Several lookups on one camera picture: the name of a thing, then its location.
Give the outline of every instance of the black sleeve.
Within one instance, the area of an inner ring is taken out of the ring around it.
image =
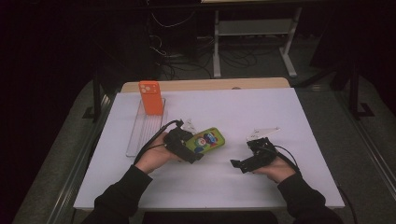
[[[93,211],[82,223],[129,223],[151,180],[132,165],[119,182],[95,199]]]
[[[277,186],[285,199],[294,223],[341,224],[343,221],[326,207],[326,199],[312,189],[300,175],[292,175]]]

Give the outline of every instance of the person's left hand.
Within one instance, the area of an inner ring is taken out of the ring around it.
[[[161,133],[160,136],[154,140],[154,142],[149,146],[151,149],[147,150],[143,154],[135,167],[144,173],[149,174],[166,164],[168,161],[182,161],[181,158],[170,152],[163,145],[163,138],[166,135],[167,133]]]

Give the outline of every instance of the gray floor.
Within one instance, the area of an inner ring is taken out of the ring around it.
[[[290,84],[295,84],[312,77],[319,71],[309,66],[318,43],[316,38],[297,37],[293,42],[290,57],[295,65],[297,78],[289,78],[281,61],[276,47],[282,43],[282,39],[266,37],[242,39],[242,41],[243,43],[264,42],[260,43],[260,49],[254,51],[257,53],[254,57],[249,50],[230,50],[223,46],[225,50],[221,51],[222,78],[285,77]],[[181,69],[174,67],[175,77],[180,79],[209,78],[208,73],[212,71],[210,54],[205,54],[195,63],[206,69],[178,64],[177,67]],[[330,90],[331,79],[332,76],[328,76],[308,88],[296,90],[321,152],[334,180],[339,183],[353,204],[360,224],[396,223],[394,194],[389,190],[390,186],[387,181],[384,181],[382,173],[379,172],[378,165],[372,157],[373,153],[368,147],[368,145],[375,146],[389,169],[396,171],[396,152],[394,151],[396,119],[382,104],[375,88],[361,78],[360,101],[367,103],[375,116],[362,118],[357,122],[347,111],[347,88],[338,92]],[[82,118],[86,108],[90,106],[92,106],[91,83],[76,99],[14,223],[79,223],[88,215],[83,211],[75,213],[72,208],[78,186],[64,188],[64,185],[73,179],[70,174],[76,170],[78,155],[87,150],[87,143],[91,142],[87,139],[92,139],[92,136],[94,138],[98,133],[97,130],[100,129],[100,125],[92,123],[91,119]],[[362,138],[365,134],[370,137],[371,141]],[[80,179],[81,177],[75,178],[77,182],[80,182]],[[64,203],[64,206],[61,206],[64,209],[54,210],[54,207],[59,207],[56,205],[60,198],[62,200],[59,202]],[[353,223],[349,205],[343,209],[335,209],[335,211],[345,223]],[[291,217],[285,211],[275,211],[275,213],[280,223],[292,222]],[[142,213],[138,213],[131,219],[131,223],[139,223],[141,217]]]

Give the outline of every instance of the clear plastic piece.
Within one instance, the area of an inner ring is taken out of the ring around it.
[[[136,119],[134,120],[131,139],[129,140],[126,151],[127,157],[135,157],[149,139],[166,124],[167,111],[165,102],[165,99],[163,99],[162,115],[147,115],[143,102],[140,101],[139,107],[137,108]]]

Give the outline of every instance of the smartphone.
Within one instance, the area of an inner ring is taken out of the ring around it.
[[[195,134],[186,142],[186,147],[195,153],[206,153],[209,150],[221,147],[225,139],[217,128],[209,128]]]
[[[157,81],[142,80],[139,82],[140,95],[147,115],[163,114],[163,98]]]

